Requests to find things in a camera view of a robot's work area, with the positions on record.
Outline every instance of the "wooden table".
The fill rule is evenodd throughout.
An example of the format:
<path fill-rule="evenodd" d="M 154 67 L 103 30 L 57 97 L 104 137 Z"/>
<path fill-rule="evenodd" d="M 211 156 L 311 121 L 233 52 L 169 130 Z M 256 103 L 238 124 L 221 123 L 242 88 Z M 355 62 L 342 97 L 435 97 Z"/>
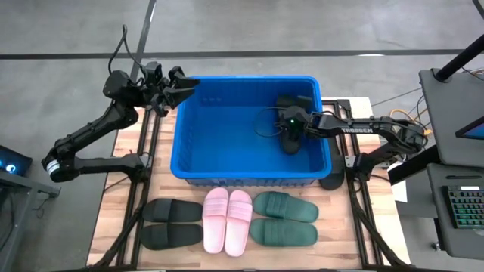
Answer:
<path fill-rule="evenodd" d="M 351 97 L 354 117 L 368 117 L 372 114 L 370 100 L 367 97 Z M 114 156 L 122 156 L 136 150 L 141 130 L 143 110 L 138 111 L 140 118 L 137 124 L 119 131 L 116 139 Z M 176 111 L 172 111 L 162 120 L 154 160 L 153 176 L 148 201 L 160 197 L 176 198 L 203 202 L 211 189 L 209 187 L 192 187 L 184 180 L 175 178 L 170 171 L 170 157 L 175 132 Z M 371 152 L 380 146 L 376 135 L 358 135 L 361 152 Z M 384 170 L 375 170 L 374 174 L 386 176 Z M 113 173 L 107 176 L 106 186 L 115 183 L 125 175 Z M 111 246 L 121 231 L 128 199 L 129 181 L 122 182 L 109 189 L 103 196 L 98 221 L 92 238 L 91 250 L 87 264 L 94 264 Z M 409 263 L 405 238 L 400 225 L 399 215 L 393 199 L 390 184 L 378 178 L 368 182 L 371 205 L 377 229 L 390 248 L 403 260 Z M 319 268 L 360 268 L 358 247 L 353 226 L 349 192 L 346 182 L 335 191 L 326 191 L 315 182 L 307 187 L 243 187 L 251 197 L 258 193 L 276 190 L 290 193 L 306 199 L 319 207 L 319 217 L 314 225 L 318 229 L 318 242 L 313 246 L 300 248 L 269 248 L 255 244 L 250 238 L 245 253 L 239 258 L 227 256 L 223 251 L 211 255 L 203 250 L 202 243 L 177 249 L 151 251 L 143 246 L 139 256 L 139 269 L 319 269 Z M 134 231 L 126 250 L 126 261 L 129 261 L 132 250 Z M 368 233 L 365 231 L 368 257 L 374 263 Z"/>

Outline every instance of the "pink slide sandal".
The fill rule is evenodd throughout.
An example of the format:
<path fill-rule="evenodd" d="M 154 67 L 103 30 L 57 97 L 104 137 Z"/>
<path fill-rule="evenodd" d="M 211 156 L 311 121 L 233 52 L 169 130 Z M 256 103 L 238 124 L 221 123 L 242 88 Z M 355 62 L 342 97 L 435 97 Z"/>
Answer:
<path fill-rule="evenodd" d="M 212 189 L 203 201 L 203 248 L 216 254 L 224 248 L 225 223 L 227 222 L 228 191 Z"/>
<path fill-rule="evenodd" d="M 252 219 L 252 200 L 246 192 L 235 190 L 228 201 L 225 252 L 238 257 L 244 253 Z"/>

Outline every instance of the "blue light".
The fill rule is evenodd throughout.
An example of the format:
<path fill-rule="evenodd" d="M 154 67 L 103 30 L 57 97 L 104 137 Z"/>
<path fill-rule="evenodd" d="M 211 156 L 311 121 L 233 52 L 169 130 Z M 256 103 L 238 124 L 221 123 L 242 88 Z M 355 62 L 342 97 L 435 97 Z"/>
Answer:
<path fill-rule="evenodd" d="M 15 167 L 15 165 L 7 165 L 7 167 L 5 167 L 5 170 L 7 170 L 7 172 L 9 173 L 13 173 L 15 172 L 15 170 L 17 170 L 17 167 Z"/>

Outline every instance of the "dark green slipper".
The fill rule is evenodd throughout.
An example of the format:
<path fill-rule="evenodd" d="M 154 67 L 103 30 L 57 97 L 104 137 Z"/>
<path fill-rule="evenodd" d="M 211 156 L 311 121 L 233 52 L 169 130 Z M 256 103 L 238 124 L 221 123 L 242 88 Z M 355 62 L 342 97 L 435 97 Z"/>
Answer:
<path fill-rule="evenodd" d="M 279 192 L 259 194 L 253 201 L 253 208 L 260 215 L 308 223 L 316 221 L 319 214 L 316 205 Z"/>
<path fill-rule="evenodd" d="M 263 246 L 311 246 L 318 241 L 315 226 L 283 219 L 255 219 L 250 223 L 249 233 Z"/>

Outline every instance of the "slipper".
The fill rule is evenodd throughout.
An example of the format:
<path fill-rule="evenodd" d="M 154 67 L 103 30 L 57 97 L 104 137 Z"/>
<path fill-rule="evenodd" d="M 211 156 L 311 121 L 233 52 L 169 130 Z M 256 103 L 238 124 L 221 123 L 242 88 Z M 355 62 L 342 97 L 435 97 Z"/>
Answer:
<path fill-rule="evenodd" d="M 233 191 L 228 201 L 225 233 L 225 252 L 229 256 L 238 257 L 244 253 L 251 218 L 252 199 L 249 194 L 241 190 Z"/>
<path fill-rule="evenodd" d="M 155 199 L 143 208 L 143 219 L 149 222 L 199 221 L 202 219 L 202 205 L 177 199 Z"/>
<path fill-rule="evenodd" d="M 139 234 L 147 249 L 173 249 L 202 241 L 202 227 L 197 224 L 155 224 L 144 227 Z"/>
<path fill-rule="evenodd" d="M 308 223 L 284 219 L 255 219 L 250 236 L 263 246 L 311 246 L 318 241 L 318 230 Z"/>
<path fill-rule="evenodd" d="M 203 248 L 216 254 L 224 248 L 225 224 L 227 222 L 228 191 L 212 189 L 203 202 Z"/>
<path fill-rule="evenodd" d="M 254 212 L 260 215 L 314 222 L 318 218 L 318 207 L 310 202 L 292 197 L 287 193 L 265 192 L 254 199 Z"/>

